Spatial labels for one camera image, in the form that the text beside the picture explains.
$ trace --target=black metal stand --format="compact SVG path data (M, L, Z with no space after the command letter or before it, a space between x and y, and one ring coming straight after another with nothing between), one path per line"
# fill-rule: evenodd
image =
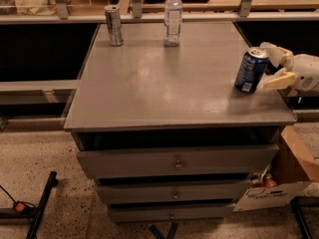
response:
M56 171L50 172L46 187L42 193L39 205L36 208L28 208L25 212L17 212L13 208L0 208L0 219L29 219L31 224L26 239L34 239L41 223L41 218L46 208L51 189L59 182L56 176Z
M301 207L319 207L319 197L297 196L291 200L290 204L303 238L312 239L311 232L308 228L307 221L302 214Z

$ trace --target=plastic water bottle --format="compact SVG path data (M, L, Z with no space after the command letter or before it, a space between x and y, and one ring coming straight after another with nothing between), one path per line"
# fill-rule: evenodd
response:
M177 46L180 41L180 26L182 17L181 0L166 0L164 12L164 43L166 46Z

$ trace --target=speckled floor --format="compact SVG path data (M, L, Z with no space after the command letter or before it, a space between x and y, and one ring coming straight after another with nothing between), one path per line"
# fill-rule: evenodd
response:
M314 156L319 158L319 123L298 123L300 137ZM77 159L78 149L71 135L62 131L55 119L9 120L0 133L0 183L16 200L38 204L50 171L57 171L59 183L52 190L38 239L76 238L156 238L149 230L153 224L166 235L170 223L113 224L95 192L92 180L86 178ZM319 184L313 183L304 195L319 196ZM12 201L0 191L0 207L11 207ZM319 210L304 208L313 234ZM25 220L0 220L1 239L25 238L29 229ZM281 208L234 212L225 218L178 222L175 239L210 238L302 238L288 205Z

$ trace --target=silver can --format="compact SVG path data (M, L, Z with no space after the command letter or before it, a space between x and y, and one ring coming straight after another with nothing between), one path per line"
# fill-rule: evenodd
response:
M123 45L120 7L118 5L108 5L104 10L110 35L110 44L113 46Z

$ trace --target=drawer front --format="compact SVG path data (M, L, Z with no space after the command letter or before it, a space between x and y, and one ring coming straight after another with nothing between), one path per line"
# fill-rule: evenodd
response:
M109 209L109 216L113 222L140 221L173 221L184 219L216 218L229 215L234 204L221 206L203 205L195 207L171 207L149 209Z
M159 183L146 185L97 186L105 204L171 202L205 199L239 199L250 180L194 181L191 183Z
M81 151L89 178L262 171L278 151L275 144Z

